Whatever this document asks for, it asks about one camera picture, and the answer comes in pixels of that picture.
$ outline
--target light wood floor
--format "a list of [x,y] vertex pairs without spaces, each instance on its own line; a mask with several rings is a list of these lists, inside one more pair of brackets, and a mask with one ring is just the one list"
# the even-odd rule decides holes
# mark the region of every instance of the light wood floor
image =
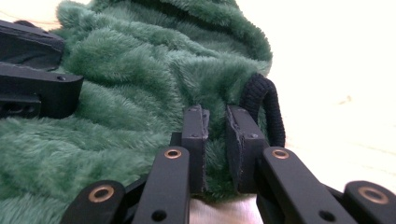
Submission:
[[[0,20],[54,28],[58,2],[2,0]],[[335,189],[367,180],[396,192],[395,3],[237,2],[272,46],[269,78],[278,89],[287,147]],[[193,201],[191,208],[191,223],[262,223],[254,199],[220,207]]]

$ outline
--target metal pivot joint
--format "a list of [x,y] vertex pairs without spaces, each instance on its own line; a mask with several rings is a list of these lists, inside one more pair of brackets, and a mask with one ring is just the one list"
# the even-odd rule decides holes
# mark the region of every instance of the metal pivot joint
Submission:
[[148,177],[128,187],[111,180],[83,189],[69,205],[62,224],[189,223],[189,151],[167,147],[158,152]]

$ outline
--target black plastic part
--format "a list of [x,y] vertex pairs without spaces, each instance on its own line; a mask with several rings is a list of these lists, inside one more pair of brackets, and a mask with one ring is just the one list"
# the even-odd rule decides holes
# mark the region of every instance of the black plastic part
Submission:
[[0,21],[0,62],[47,71],[58,68],[64,53],[64,40],[26,24]]
[[[27,103],[23,96],[38,97],[41,102],[39,117],[63,119],[76,110],[82,81],[81,76],[55,74],[0,63],[0,94],[15,99],[13,103],[5,100],[1,104],[25,107]],[[14,112],[2,113],[0,118],[26,115],[23,110],[21,113]]]
[[190,190],[202,193],[206,189],[205,142],[208,137],[209,111],[194,105],[184,112],[181,146],[191,155]]
[[131,223],[132,219],[134,219],[134,214],[136,213],[137,205],[140,201],[143,189],[146,186],[148,177],[148,175],[143,175],[134,183],[128,185],[125,188],[126,193],[124,201],[127,207],[127,211],[122,223]]
[[256,160],[269,147],[256,122],[246,109],[227,106],[227,155],[233,185],[240,193],[256,193]]
[[189,161],[189,151],[183,147],[168,147],[157,154],[133,224],[189,223]]
[[367,181],[348,183],[344,204],[349,214],[359,223],[396,223],[396,196],[377,184]]
[[290,150],[268,147],[261,169],[269,185],[261,188],[271,188],[285,223],[357,223]]
[[0,93],[0,118],[18,115],[24,118],[38,117],[41,102],[36,95],[4,95]]
[[119,182],[102,180],[93,183],[69,205],[61,224],[121,223],[126,212],[124,195],[125,188]]

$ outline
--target black mount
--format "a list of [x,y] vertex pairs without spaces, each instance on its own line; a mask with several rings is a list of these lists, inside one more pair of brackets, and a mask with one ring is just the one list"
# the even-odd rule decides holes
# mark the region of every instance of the black mount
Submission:
[[0,118],[62,119],[76,110],[83,77],[0,63]]
[[[205,183],[202,167],[192,162],[202,161],[205,155],[204,118],[208,119],[208,113],[199,105],[187,109],[184,124],[189,127],[172,135],[172,147],[157,154],[148,178],[126,188],[114,181],[88,186],[70,204],[61,223],[189,223],[190,189],[204,189]],[[389,190],[366,181],[348,183],[344,193],[326,187],[293,152],[269,147],[245,109],[228,106],[227,120],[228,159],[235,189],[258,194],[264,223],[396,223],[396,196]],[[190,125],[200,127],[193,133],[204,134],[196,135],[195,144],[175,147],[186,141],[182,136],[192,137],[194,127]],[[198,181],[189,181],[190,177]]]

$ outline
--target black plastic bracket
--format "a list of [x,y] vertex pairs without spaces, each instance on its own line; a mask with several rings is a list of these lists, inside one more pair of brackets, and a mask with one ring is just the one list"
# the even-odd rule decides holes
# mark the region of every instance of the black plastic bracket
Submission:
[[[265,178],[265,181],[258,179],[257,183],[267,184],[261,185],[260,189],[269,189],[275,195],[285,218],[284,223],[357,223],[290,150],[268,147],[262,153],[259,169],[261,175],[256,175],[256,178]],[[259,211],[265,223],[279,223],[267,220],[270,211],[265,209],[271,201],[262,201],[258,197]]]
[[78,106],[83,77],[0,63],[0,118],[70,116]]
[[126,188],[102,180],[83,189],[66,209],[61,224],[187,224],[190,217],[190,153],[161,150],[148,176]]
[[202,193],[206,189],[205,143],[208,137],[209,111],[195,105],[187,108],[183,118],[181,146],[191,155],[190,190]]
[[183,147],[168,147],[157,154],[133,224],[189,223],[189,163],[190,153]]
[[58,68],[64,40],[37,27],[0,21],[0,62],[46,71]]
[[265,136],[246,109],[227,106],[227,155],[233,185],[240,193],[256,193],[255,163],[269,147]]

